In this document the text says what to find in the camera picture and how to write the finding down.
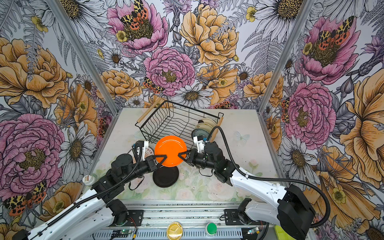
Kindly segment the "black small plate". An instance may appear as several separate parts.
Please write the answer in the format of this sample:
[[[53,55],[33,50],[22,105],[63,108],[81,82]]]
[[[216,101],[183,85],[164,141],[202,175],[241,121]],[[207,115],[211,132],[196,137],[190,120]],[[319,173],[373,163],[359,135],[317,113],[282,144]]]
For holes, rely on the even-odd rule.
[[[169,188],[174,185],[179,178],[177,167],[161,167],[153,172],[153,181],[160,188]]]

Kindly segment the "orange small plate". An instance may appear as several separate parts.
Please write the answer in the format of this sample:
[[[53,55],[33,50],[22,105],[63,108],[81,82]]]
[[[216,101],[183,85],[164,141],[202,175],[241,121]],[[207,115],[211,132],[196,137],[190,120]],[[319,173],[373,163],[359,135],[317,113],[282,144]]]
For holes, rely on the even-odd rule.
[[[160,139],[155,146],[155,155],[167,155],[163,163],[164,167],[176,167],[183,161],[178,157],[179,153],[187,151],[186,143],[177,136],[167,136]]]

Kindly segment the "dark grey small plate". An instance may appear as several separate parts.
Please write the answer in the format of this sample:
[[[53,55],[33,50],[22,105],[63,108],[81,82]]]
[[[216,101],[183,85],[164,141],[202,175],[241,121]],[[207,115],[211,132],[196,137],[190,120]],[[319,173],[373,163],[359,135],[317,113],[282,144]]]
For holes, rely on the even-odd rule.
[[[209,132],[204,129],[194,129],[191,133],[192,138],[194,137],[202,137],[203,139],[207,139],[209,136]]]

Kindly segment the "beige small plate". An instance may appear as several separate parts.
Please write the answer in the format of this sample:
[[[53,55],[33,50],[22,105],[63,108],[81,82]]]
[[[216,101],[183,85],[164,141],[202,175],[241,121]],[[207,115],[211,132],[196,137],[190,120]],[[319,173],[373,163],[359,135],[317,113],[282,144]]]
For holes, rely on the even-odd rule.
[[[216,125],[217,124],[215,122],[200,120],[195,129],[201,129],[210,132]]]

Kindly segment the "cream small plate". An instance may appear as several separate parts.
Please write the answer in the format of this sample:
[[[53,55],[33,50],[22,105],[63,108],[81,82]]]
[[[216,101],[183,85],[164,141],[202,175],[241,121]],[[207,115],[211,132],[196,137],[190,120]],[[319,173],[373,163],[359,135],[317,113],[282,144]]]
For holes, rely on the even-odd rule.
[[[212,120],[212,119],[209,119],[209,118],[202,118],[199,120],[199,123],[206,123],[206,124],[211,124],[211,125],[216,125],[217,122]]]

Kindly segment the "black wire dish rack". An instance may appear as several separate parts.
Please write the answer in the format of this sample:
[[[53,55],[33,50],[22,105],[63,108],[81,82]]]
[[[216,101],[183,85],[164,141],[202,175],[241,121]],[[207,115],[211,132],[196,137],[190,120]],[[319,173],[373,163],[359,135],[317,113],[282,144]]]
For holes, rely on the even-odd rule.
[[[135,126],[139,128],[145,140],[151,144],[156,144],[166,136],[177,136],[186,143],[188,149],[191,149],[196,146],[192,132],[196,125],[205,118],[214,121],[216,125],[221,125],[224,114],[213,113],[209,109],[194,109],[158,98],[137,120]]]

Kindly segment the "white plate orange pattern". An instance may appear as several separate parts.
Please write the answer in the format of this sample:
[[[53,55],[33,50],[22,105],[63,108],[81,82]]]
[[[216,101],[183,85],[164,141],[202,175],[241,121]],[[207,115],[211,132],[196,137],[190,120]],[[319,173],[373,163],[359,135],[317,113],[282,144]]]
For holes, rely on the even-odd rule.
[[[142,160],[144,161],[145,158],[147,158],[149,156],[153,156],[154,154],[155,154],[155,152],[151,147],[145,148],[145,150],[143,150]]]

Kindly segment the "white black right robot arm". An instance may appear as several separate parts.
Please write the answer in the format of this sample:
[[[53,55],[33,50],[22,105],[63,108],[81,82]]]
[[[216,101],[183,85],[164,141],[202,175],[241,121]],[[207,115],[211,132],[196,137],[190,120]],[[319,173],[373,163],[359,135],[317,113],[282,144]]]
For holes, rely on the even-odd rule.
[[[261,203],[246,198],[239,205],[238,219],[244,225],[266,222],[280,226],[289,236],[304,240],[315,217],[315,210],[301,190],[291,185],[281,186],[276,180],[260,181],[224,157],[216,143],[208,143],[204,150],[192,149],[178,153],[179,159],[192,167],[213,170],[224,184],[248,192]]]

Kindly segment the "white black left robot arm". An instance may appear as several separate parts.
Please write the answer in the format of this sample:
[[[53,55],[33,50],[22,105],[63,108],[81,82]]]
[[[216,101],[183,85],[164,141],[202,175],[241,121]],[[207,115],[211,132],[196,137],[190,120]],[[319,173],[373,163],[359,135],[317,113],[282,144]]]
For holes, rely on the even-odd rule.
[[[30,230],[21,230],[14,240],[81,240],[110,225],[123,226],[130,221],[128,209],[116,197],[125,184],[159,169],[165,155],[119,155],[107,173],[94,183],[77,201],[46,223]]]

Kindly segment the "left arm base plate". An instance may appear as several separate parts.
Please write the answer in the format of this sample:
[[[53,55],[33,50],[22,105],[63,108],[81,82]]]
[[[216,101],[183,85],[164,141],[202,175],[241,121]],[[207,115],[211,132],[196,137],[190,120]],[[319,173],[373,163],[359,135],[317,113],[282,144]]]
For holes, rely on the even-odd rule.
[[[144,219],[144,210],[127,210],[127,219],[122,227],[140,227]]]

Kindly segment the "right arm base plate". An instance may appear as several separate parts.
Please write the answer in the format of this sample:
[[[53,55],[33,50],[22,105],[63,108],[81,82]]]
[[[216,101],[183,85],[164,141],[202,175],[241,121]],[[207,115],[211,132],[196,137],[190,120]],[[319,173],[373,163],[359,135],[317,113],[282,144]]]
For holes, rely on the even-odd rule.
[[[245,212],[237,209],[224,209],[224,221],[226,226],[248,225],[250,223]]]

